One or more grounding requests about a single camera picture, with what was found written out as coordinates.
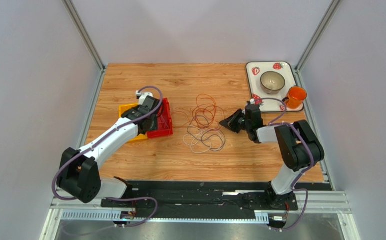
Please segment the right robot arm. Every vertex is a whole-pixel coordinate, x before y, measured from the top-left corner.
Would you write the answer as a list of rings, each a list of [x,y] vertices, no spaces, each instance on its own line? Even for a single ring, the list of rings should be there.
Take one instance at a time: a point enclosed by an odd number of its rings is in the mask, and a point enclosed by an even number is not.
[[[234,133],[245,131],[256,144],[277,143],[283,165],[270,181],[267,195],[281,197],[293,192],[299,178],[321,161],[325,152],[306,120],[263,124],[257,105],[238,109],[219,125]]]

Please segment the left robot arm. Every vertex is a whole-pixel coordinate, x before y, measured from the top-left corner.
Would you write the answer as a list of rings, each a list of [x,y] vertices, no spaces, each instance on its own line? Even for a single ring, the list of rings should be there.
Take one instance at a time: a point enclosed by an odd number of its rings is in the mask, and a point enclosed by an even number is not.
[[[125,111],[105,133],[79,149],[67,148],[60,169],[52,180],[54,196],[63,201],[79,200],[86,204],[95,198],[120,199],[128,185],[119,177],[102,178],[99,170],[124,144],[146,134],[163,100],[151,95]]]

